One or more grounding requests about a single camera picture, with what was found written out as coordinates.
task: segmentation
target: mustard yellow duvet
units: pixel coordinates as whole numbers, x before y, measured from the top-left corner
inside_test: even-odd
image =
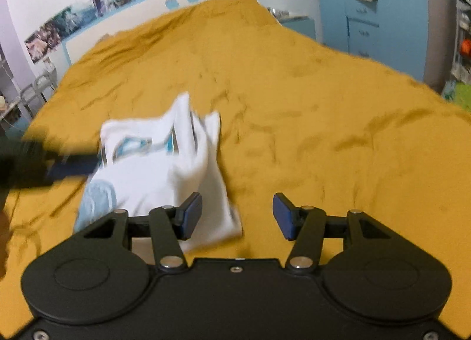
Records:
[[[409,76],[282,27],[255,0],[217,0],[99,43],[27,135],[46,134],[64,151],[97,148],[104,121],[159,116],[184,91],[199,114],[221,113],[218,161],[244,228],[190,258],[283,261],[292,244],[272,216],[275,192],[330,215],[362,209],[451,270],[441,320],[471,333],[471,115]],[[83,184],[10,193],[4,336],[30,319],[21,274],[70,236]],[[330,242],[324,260],[341,247]]]

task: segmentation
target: blue cabinet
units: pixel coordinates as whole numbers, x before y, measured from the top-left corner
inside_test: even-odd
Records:
[[[319,0],[324,44],[343,52],[349,50],[345,0]]]
[[[292,17],[289,19],[281,19],[280,23],[293,31],[296,31],[304,36],[308,36],[313,40],[316,39],[316,25],[313,19],[307,16]]]
[[[378,26],[349,19],[349,52],[351,54],[381,61],[379,40]]]
[[[319,1],[325,45],[423,80],[428,0]]]
[[[382,62],[423,80],[429,35],[428,0],[378,0]]]

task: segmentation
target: white cloth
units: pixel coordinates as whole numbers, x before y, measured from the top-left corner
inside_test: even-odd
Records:
[[[240,219],[216,162],[219,134],[219,114],[201,121],[191,112],[187,93],[159,118],[105,122],[102,165],[85,188],[74,230],[114,209],[134,217],[159,206],[179,206],[198,191],[203,213],[192,237],[180,242],[183,251],[239,236]],[[134,239],[133,252],[154,262],[150,239]]]

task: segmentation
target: orange object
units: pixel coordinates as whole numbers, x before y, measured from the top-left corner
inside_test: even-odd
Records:
[[[471,40],[464,39],[462,41],[460,53],[465,56],[471,56]]]

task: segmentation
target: blue print on shirt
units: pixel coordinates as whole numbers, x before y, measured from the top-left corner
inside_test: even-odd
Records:
[[[116,209],[116,192],[113,185],[104,180],[92,180],[85,187],[74,232],[83,230],[114,209]]]
[[[174,140],[175,134],[173,129],[164,142],[157,144],[153,144],[151,138],[126,137],[115,148],[113,152],[113,162],[131,154],[147,154],[161,150],[165,150],[167,153],[173,153],[175,151]]]

